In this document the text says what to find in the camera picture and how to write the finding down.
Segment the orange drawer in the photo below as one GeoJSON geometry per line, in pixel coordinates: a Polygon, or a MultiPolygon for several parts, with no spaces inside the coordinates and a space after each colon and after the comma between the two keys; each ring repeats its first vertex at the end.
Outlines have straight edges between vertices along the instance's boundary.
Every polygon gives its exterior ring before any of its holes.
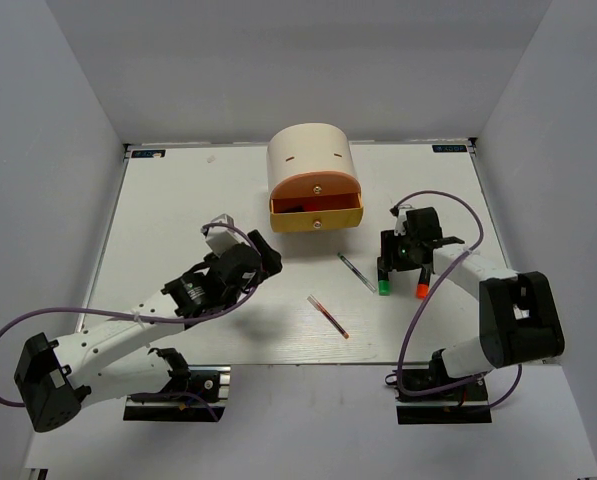
{"type": "Polygon", "coordinates": [[[360,183],[353,175],[340,171],[316,171],[296,174],[282,180],[271,190],[270,199],[294,200],[360,192],[360,183]]]}

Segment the cream round drawer box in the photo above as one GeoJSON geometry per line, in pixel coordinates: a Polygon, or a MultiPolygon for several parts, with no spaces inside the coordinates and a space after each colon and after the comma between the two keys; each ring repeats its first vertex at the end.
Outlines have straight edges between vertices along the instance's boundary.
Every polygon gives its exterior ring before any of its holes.
{"type": "Polygon", "coordinates": [[[269,194],[282,180],[307,172],[340,171],[358,180],[348,138],[330,124],[305,123],[281,130],[269,142],[266,160],[269,194]]]}

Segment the pink highlighter marker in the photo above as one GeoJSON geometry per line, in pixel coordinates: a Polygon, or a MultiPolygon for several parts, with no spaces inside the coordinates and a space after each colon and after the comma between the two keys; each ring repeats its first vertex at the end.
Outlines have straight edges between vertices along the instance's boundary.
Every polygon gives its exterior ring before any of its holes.
{"type": "Polygon", "coordinates": [[[315,201],[305,201],[301,203],[281,203],[278,202],[276,204],[276,212],[280,214],[289,214],[289,213],[302,213],[302,212],[315,212],[321,211],[322,208],[319,204],[315,201]]]}

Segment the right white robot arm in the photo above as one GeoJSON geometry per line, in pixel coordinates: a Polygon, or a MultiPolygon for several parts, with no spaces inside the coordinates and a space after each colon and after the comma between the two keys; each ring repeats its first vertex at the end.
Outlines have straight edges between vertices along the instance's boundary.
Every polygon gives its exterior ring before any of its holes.
{"type": "Polygon", "coordinates": [[[406,375],[404,363],[397,363],[394,386],[402,396],[450,399],[493,370],[563,354],[565,337],[544,274],[499,267],[462,239],[444,235],[432,207],[394,207],[391,213],[396,225],[382,231],[377,259],[380,295],[389,295],[391,273],[418,272],[416,296],[421,303],[412,327],[444,282],[478,303],[474,338],[434,352],[419,377],[406,375]]]}

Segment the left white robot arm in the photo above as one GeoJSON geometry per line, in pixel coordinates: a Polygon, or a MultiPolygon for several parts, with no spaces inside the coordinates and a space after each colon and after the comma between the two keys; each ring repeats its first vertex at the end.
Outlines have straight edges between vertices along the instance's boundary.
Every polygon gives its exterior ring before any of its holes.
{"type": "Polygon", "coordinates": [[[207,237],[209,253],[127,313],[50,340],[29,338],[14,373],[33,429],[55,430],[82,409],[114,398],[176,402],[210,409],[219,400],[218,376],[191,370],[176,349],[156,341],[226,315],[282,270],[281,255],[257,230],[224,226],[207,237]]]}

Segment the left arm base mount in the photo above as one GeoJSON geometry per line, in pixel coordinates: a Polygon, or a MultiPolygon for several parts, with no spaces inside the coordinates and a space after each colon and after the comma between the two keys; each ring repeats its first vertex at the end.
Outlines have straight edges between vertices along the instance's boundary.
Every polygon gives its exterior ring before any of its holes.
{"type": "Polygon", "coordinates": [[[230,366],[190,367],[161,392],[135,394],[125,401],[123,420],[160,423],[217,423],[230,388],[230,366]]]}

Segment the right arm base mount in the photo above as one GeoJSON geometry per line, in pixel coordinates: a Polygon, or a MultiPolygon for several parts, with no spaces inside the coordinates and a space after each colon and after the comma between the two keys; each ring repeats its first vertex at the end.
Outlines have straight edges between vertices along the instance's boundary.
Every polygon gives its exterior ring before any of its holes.
{"type": "Polygon", "coordinates": [[[396,371],[385,377],[395,391],[399,425],[475,425],[492,422],[489,396],[483,380],[427,396],[409,396],[397,388],[396,371]]]}

